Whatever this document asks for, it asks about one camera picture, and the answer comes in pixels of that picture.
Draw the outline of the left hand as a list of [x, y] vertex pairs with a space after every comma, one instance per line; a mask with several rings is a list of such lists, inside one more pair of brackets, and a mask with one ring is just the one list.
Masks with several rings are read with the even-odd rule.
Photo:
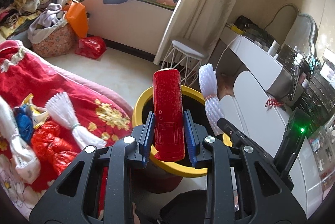
[[140, 217], [136, 214], [136, 204], [132, 203], [132, 212], [133, 212], [133, 222], [134, 224], [141, 224]]

